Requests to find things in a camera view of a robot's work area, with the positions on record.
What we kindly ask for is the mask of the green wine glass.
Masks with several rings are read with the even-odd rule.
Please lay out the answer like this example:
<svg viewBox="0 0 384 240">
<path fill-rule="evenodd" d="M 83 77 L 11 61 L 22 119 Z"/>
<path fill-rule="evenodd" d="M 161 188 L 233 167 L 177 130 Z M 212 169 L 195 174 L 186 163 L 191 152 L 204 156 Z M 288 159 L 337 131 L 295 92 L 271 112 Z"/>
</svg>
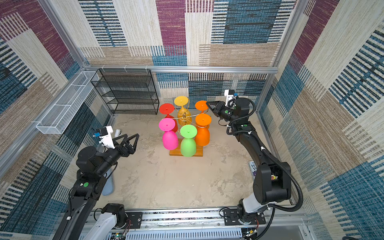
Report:
<svg viewBox="0 0 384 240">
<path fill-rule="evenodd" d="M 181 142 L 181 154 L 184 157 L 192 157 L 197 151 L 197 145 L 194 137 L 196 137 L 198 131 L 193 125 L 185 125 L 181 128 L 180 134 L 183 137 Z"/>
</svg>

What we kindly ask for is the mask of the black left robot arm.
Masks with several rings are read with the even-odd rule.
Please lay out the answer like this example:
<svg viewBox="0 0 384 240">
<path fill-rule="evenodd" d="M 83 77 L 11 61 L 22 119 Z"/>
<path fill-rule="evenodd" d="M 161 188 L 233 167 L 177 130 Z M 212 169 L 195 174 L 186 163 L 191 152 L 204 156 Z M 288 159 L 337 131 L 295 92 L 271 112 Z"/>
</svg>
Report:
<svg viewBox="0 0 384 240">
<path fill-rule="evenodd" d="M 54 240 L 77 240 L 83 227 L 99 200 L 107 182 L 106 173 L 116 166 L 121 157 L 135 153 L 140 135 L 126 134 L 112 139 L 114 148 L 104 153 L 93 146 L 78 153 L 77 180 L 69 192 L 69 203 L 64 217 L 53 237 Z"/>
</svg>

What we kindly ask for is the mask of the large orange wine glass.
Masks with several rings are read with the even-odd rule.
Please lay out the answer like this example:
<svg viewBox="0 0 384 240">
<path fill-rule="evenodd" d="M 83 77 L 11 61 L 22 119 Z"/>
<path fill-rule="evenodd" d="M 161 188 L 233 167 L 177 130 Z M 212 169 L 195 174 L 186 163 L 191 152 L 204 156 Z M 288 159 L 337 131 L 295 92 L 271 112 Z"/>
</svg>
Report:
<svg viewBox="0 0 384 240">
<path fill-rule="evenodd" d="M 197 135 L 195 137 L 196 144 L 199 146 L 207 146 L 210 143 L 209 125 L 212 119 L 207 114 L 199 114 L 196 116 Z"/>
</svg>

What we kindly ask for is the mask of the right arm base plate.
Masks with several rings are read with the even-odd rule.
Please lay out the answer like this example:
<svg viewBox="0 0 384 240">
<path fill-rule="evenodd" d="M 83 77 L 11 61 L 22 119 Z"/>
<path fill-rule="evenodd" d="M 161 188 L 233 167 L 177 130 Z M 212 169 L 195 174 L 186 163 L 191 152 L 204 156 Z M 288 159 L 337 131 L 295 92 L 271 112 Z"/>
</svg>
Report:
<svg viewBox="0 0 384 240">
<path fill-rule="evenodd" d="M 220 214 L 222 214 L 226 226 L 264 225 L 267 223 L 262 214 L 239 213 L 237 209 L 223 209 Z"/>
</svg>

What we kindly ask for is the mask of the small orange wine glass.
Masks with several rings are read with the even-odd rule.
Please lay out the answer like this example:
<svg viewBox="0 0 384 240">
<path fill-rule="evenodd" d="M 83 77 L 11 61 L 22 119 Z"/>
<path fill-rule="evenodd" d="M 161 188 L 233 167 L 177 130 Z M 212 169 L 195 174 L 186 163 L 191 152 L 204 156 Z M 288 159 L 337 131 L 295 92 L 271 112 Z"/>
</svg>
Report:
<svg viewBox="0 0 384 240">
<path fill-rule="evenodd" d="M 198 101 L 196 102 L 195 107 L 197 110 L 201 111 L 202 113 L 209 109 L 209 107 L 207 106 L 207 101 Z"/>
</svg>

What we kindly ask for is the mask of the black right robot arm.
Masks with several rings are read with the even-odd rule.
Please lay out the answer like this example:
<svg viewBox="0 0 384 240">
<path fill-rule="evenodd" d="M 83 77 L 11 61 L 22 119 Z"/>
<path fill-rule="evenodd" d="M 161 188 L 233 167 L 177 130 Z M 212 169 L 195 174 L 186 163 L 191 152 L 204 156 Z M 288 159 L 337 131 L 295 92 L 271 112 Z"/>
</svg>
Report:
<svg viewBox="0 0 384 240">
<path fill-rule="evenodd" d="M 287 162 L 278 160 L 260 139 L 249 118 L 256 112 L 255 103 L 247 98 L 235 98 L 227 103 L 211 101 L 209 110 L 227 122 L 227 135 L 234 136 L 256 164 L 253 192 L 240 200 L 237 213 L 241 224 L 249 224 L 265 210 L 296 212 L 304 203 L 300 184 Z"/>
</svg>

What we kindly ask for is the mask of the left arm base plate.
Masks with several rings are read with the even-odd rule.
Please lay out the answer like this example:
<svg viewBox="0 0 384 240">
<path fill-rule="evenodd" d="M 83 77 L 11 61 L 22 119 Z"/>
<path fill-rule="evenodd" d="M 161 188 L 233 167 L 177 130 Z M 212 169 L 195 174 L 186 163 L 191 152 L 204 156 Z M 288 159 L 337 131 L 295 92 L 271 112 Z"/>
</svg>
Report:
<svg viewBox="0 0 384 240">
<path fill-rule="evenodd" d="M 113 227 L 116 230 L 132 230 L 139 229 L 142 224 L 143 212 L 126 212 L 123 214 L 114 215 L 117 217 L 117 224 Z"/>
</svg>

